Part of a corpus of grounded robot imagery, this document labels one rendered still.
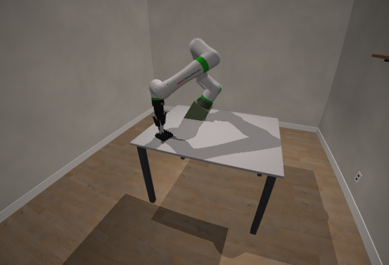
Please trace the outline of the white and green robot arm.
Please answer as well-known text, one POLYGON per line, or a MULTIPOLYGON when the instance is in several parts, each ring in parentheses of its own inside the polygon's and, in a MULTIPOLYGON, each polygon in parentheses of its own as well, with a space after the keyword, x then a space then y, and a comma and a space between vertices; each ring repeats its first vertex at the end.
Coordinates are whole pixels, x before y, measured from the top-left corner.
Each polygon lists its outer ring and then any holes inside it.
POLYGON ((220 54, 199 38, 191 41, 190 52, 194 61, 183 70, 163 82, 158 79, 150 82, 152 106, 162 107, 164 105, 163 99, 168 98, 178 88, 196 78, 196 82, 204 89, 197 102, 203 108, 211 108, 222 87, 208 75, 207 71, 219 64, 220 54))

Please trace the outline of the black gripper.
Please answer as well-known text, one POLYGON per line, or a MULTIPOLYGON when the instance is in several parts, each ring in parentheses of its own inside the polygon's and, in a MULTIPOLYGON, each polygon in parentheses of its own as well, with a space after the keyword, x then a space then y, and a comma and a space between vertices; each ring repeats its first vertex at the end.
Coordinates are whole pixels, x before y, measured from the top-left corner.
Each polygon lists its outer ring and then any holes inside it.
POLYGON ((154 107, 154 115, 152 116, 152 118, 154 119, 154 123, 158 127, 160 134, 164 133, 164 124, 166 123, 166 113, 167 112, 164 111, 164 106, 154 107), (157 120, 156 120, 156 117, 157 117, 157 120), (160 122, 161 122, 161 124, 160 124, 160 122))

